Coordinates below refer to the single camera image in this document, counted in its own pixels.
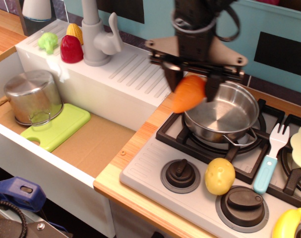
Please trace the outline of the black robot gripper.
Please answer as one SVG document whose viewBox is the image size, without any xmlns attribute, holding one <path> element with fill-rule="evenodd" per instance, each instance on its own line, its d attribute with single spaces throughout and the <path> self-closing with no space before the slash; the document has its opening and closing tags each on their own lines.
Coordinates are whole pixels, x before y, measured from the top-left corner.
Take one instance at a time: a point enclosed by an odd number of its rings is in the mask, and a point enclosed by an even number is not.
<svg viewBox="0 0 301 238">
<path fill-rule="evenodd" d="M 216 32 L 216 19 L 199 29 L 190 29 L 181 18 L 173 20 L 174 36 L 150 39 L 145 46 L 150 50 L 152 63 L 160 65 L 172 92 L 185 72 L 208 74 L 205 85 L 207 102 L 213 101 L 221 83 L 226 78 L 240 81 L 248 60 L 225 46 L 225 42 L 240 34 L 240 21 L 234 20 L 236 33 L 221 37 Z"/>
</svg>

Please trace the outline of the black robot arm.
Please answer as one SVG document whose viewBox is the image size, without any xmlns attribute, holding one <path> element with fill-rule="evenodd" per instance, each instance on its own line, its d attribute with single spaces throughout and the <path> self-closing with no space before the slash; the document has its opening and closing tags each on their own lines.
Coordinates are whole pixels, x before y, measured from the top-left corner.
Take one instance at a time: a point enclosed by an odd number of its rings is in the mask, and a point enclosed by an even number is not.
<svg viewBox="0 0 301 238">
<path fill-rule="evenodd" d="M 205 93 L 212 101 L 225 81 L 241 82 L 248 59 L 225 46 L 240 34 L 240 20 L 230 0 L 177 0 L 171 13 L 174 36 L 147 40 L 150 61 L 160 65 L 172 91 L 184 72 L 207 76 Z M 217 18 L 226 11 L 237 27 L 231 36 L 217 34 Z"/>
</svg>

